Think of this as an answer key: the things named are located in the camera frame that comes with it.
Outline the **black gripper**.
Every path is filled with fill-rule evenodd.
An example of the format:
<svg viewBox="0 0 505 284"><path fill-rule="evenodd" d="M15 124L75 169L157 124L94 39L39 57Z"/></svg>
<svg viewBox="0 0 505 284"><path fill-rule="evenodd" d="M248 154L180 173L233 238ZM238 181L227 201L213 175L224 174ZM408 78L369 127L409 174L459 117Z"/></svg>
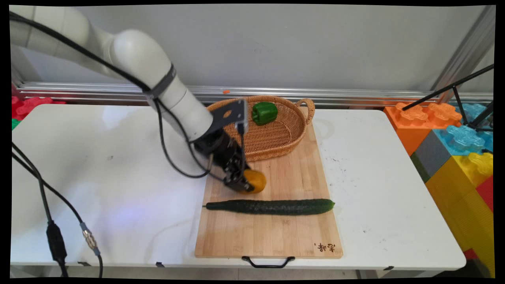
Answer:
<svg viewBox="0 0 505 284"><path fill-rule="evenodd" d="M254 186L243 176L250 169L245 160L245 151L224 130L211 132L194 142L195 149L205 155L213 155L213 164L226 174L224 185L235 192L246 194L254 190Z"/></svg>

